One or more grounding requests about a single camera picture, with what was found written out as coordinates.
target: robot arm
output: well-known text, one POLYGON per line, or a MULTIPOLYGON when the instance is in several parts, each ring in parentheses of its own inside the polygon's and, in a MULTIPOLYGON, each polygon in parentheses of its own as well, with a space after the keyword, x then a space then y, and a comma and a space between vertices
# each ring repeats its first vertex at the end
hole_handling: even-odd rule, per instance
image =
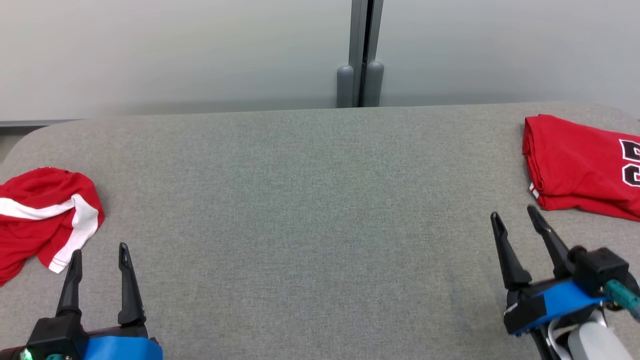
POLYGON ((604 309, 628 310, 640 321, 640 288, 628 263, 607 248, 569 250, 534 207, 527 208, 554 265, 553 279, 532 282, 492 213, 495 245, 507 289, 503 321, 510 335, 530 334, 543 360, 632 359, 607 328, 604 309), (559 336, 554 331, 564 330, 559 336))
POLYGON ((145 310, 127 244, 120 243, 122 310, 120 326, 86 332, 81 325, 78 287, 82 252, 73 253, 56 316, 37 321, 26 346, 0 351, 0 360, 162 360, 162 348, 148 338, 145 310))

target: green led light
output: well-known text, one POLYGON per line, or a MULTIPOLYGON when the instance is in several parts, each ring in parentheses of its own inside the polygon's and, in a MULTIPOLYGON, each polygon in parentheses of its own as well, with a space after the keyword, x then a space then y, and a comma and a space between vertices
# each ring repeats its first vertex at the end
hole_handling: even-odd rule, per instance
POLYGON ((29 351, 29 349, 25 348, 20 353, 20 359, 21 360, 33 360, 33 356, 31 356, 31 352, 29 351))

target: jersey number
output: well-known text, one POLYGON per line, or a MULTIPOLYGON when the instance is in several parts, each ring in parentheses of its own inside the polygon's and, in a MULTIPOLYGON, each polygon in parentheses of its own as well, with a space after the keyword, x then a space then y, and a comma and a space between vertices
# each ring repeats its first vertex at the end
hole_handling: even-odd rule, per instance
MULTIPOLYGON (((640 143, 620 139, 620 145, 622 145, 622 158, 624 160, 640 163, 640 143)), ((639 164, 629 163, 622 168, 622 181, 629 186, 640 187, 639 176, 639 164)))

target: red fabric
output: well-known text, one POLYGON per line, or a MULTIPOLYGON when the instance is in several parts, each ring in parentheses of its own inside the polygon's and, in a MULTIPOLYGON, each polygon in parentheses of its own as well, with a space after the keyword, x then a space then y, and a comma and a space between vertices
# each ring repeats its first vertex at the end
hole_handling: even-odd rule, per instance
MULTIPOLYGON (((38 168, 0 185, 0 286, 15 277, 22 270, 25 260, 35 254, 44 266, 49 267, 56 253, 67 244, 74 228, 87 223, 80 218, 75 226, 72 225, 75 207, 54 216, 47 216, 38 210, 35 213, 42 218, 32 219, 16 213, 16 203, 43 209, 65 202, 71 204, 74 194, 79 194, 98 211, 99 227, 104 220, 104 212, 98 194, 93 182, 79 172, 38 168)), ((58 262, 63 268, 69 260, 70 257, 58 262)))
POLYGON ((640 170, 640 156, 625 152, 621 140, 640 143, 640 136, 552 115, 527 117, 522 153, 534 189, 540 193, 540 206, 545 210, 579 208, 640 221, 640 177, 625 177, 623 169, 627 167, 628 173, 636 167, 640 170))

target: gray fabric surface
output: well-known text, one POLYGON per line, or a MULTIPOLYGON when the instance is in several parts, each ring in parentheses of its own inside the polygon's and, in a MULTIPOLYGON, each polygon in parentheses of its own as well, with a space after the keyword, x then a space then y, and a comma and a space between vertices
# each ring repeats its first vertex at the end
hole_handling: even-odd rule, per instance
MULTIPOLYGON (((106 221, 83 249, 84 326, 116 324, 125 241, 167 359, 537 359, 504 330, 489 215, 535 279, 552 275, 520 154, 538 113, 640 133, 563 103, 87 120, 28 135, 0 181, 43 166, 93 179, 106 221)), ((544 215, 640 274, 638 223, 544 215)), ((0 348, 53 315, 63 278, 31 259, 0 288, 0 348)), ((638 324, 609 319, 640 357, 638 324)))

